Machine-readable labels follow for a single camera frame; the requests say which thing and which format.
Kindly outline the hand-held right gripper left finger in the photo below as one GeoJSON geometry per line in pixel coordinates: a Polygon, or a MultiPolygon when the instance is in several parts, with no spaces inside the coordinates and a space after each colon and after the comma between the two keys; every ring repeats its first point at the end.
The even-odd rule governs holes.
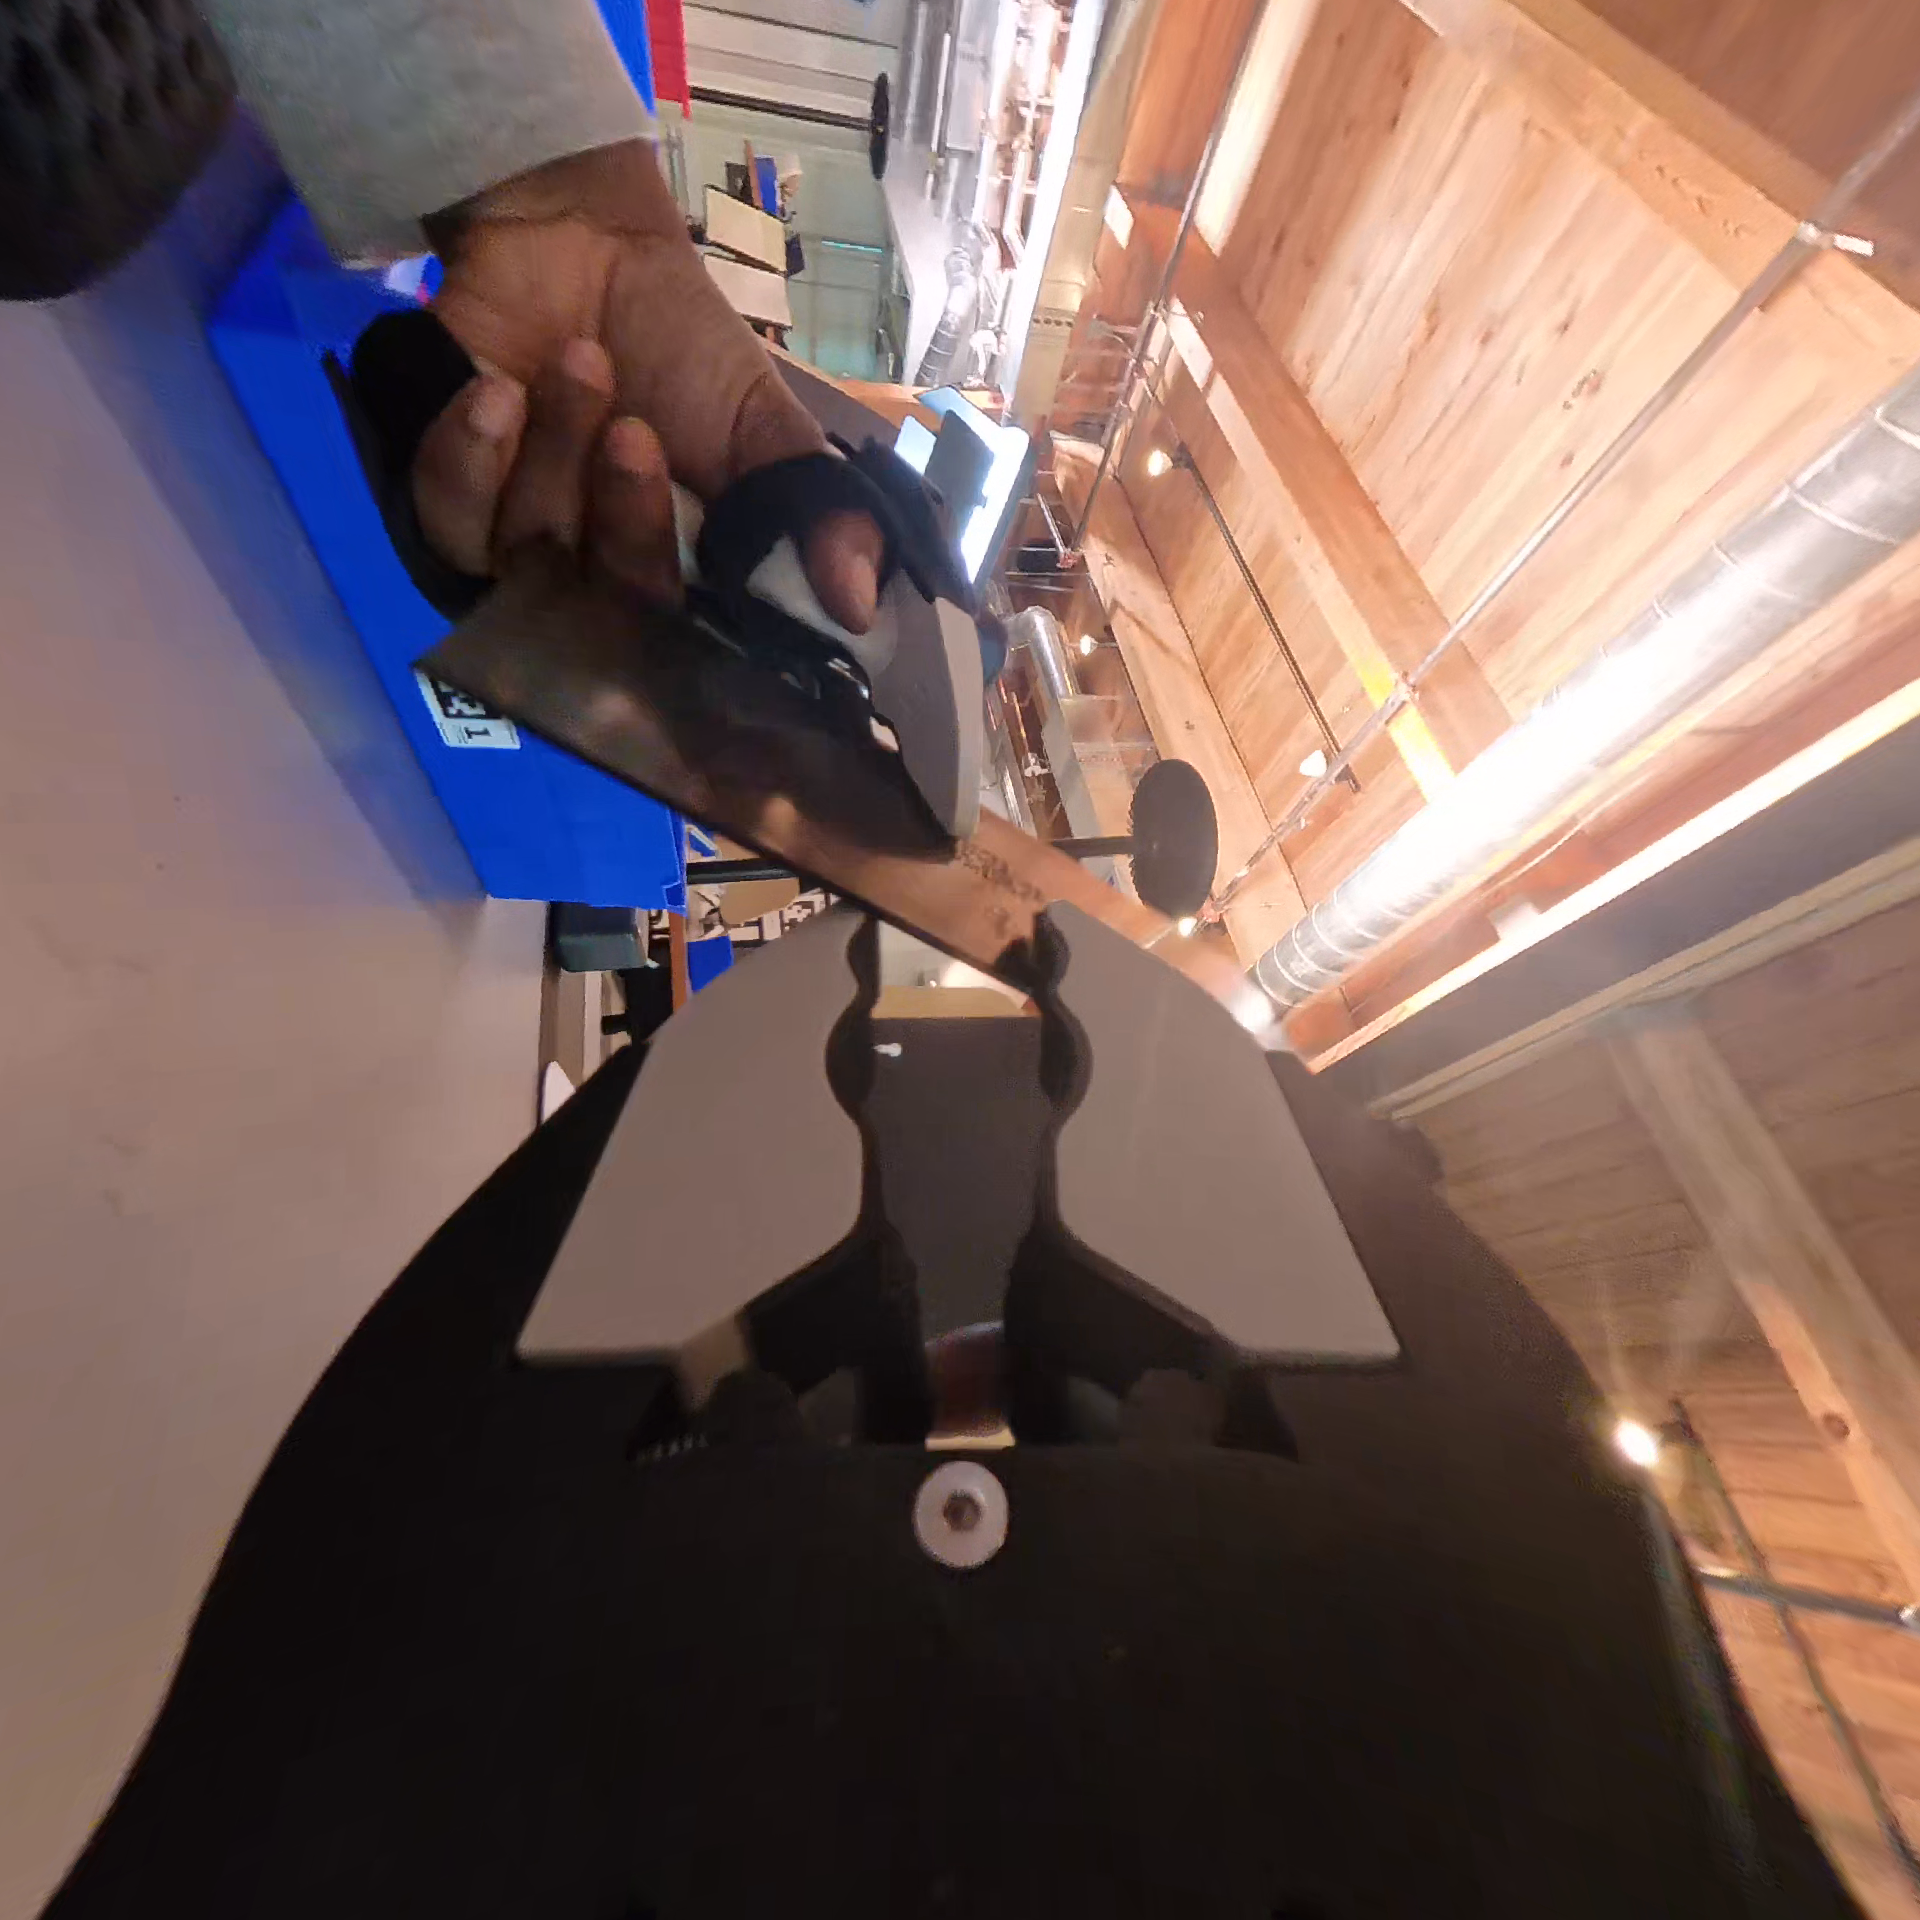
{"type": "Polygon", "coordinates": [[[876,922],[831,909],[695,992],[646,1045],[517,1360],[659,1372],[686,1435],[920,1437],[920,1302],[865,1120],[876,922]]]}

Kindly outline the thin dark shiny metal plate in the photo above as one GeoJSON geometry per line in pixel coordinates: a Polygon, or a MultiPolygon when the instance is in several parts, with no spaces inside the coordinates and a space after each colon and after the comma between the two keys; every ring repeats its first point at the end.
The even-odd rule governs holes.
{"type": "Polygon", "coordinates": [[[523,547],[416,669],[952,958],[1044,987],[1048,895],[944,824],[865,710],[567,547],[523,547]]]}

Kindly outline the LED light panel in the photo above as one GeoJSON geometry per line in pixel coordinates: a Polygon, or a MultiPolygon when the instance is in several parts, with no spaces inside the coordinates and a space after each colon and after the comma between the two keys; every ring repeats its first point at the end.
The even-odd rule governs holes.
{"type": "Polygon", "coordinates": [[[956,388],[915,399],[895,452],[946,507],[961,569],[980,589],[1031,493],[1036,445],[1019,423],[1000,421],[956,388]]]}

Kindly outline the black white marker tag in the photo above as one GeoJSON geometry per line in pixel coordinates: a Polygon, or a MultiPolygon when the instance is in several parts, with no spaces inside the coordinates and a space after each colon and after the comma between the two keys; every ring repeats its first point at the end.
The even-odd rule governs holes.
{"type": "Polygon", "coordinates": [[[736,879],[712,888],[713,913],[735,945],[760,948],[837,906],[837,897],[798,877],[736,879]]]}

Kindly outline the silver ceiling duct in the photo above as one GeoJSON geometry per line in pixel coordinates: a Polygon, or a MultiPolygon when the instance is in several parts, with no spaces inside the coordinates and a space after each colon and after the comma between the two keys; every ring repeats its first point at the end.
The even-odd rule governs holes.
{"type": "Polygon", "coordinates": [[[1342,879],[1252,966],[1291,1010],[1748,669],[1919,529],[1919,375],[1677,573],[1612,642],[1342,879]]]}

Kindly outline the blue plastic bin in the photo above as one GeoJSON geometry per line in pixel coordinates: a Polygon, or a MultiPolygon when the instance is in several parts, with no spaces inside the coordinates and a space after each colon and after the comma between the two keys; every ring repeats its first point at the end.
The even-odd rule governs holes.
{"type": "MultiPolygon", "coordinates": [[[[615,51],[654,108],[643,11],[619,5],[615,15],[615,51]]],[[[213,348],[479,888],[493,899],[683,906],[683,828],[670,808],[416,673],[449,620],[394,554],[344,399],[362,333],[438,291],[438,269],[425,260],[427,249],[375,267],[340,260],[289,184],[213,312],[213,348]]]]}

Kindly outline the person's left forearm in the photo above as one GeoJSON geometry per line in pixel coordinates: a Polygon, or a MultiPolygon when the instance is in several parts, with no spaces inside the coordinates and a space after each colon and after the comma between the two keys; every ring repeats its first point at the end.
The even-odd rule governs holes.
{"type": "Polygon", "coordinates": [[[654,134],[593,2],[210,2],[332,254],[382,267],[511,178],[654,134]]]}

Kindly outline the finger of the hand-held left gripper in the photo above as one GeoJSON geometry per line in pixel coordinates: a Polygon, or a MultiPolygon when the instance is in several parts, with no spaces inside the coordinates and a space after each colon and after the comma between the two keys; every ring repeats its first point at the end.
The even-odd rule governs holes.
{"type": "Polygon", "coordinates": [[[893,580],[863,635],[863,675],[934,819],[973,839],[983,813],[984,660],[973,612],[893,580]]]}

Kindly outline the small grey box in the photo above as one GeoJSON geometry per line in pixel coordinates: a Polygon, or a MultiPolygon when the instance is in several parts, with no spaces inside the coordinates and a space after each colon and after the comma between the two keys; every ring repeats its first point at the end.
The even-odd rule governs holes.
{"type": "Polygon", "coordinates": [[[654,966],[651,915],[643,906],[553,901],[549,956],[563,975],[626,975],[654,966]]]}

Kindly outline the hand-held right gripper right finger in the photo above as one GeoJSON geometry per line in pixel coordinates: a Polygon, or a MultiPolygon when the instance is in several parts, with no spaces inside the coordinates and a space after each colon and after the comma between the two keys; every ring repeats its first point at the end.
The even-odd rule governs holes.
{"type": "Polygon", "coordinates": [[[1291,1441],[1274,1372],[1403,1347],[1229,1003],[1075,905],[1044,956],[1036,1204],[1009,1282],[1024,1441],[1291,1441]]]}

